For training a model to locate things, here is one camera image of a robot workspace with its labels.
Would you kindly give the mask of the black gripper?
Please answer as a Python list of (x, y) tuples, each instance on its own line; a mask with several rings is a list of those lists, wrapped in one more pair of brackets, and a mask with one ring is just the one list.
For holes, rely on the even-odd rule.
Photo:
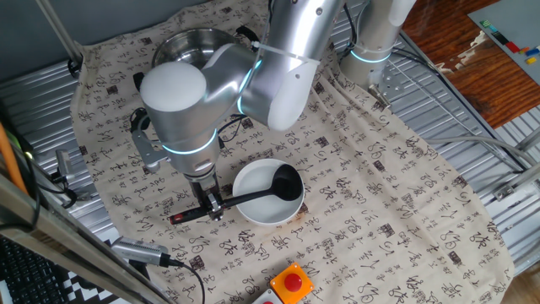
[(211, 220), (220, 221), (224, 216), (223, 199), (219, 194), (219, 183), (214, 171), (200, 176), (187, 176), (199, 208), (208, 210)]

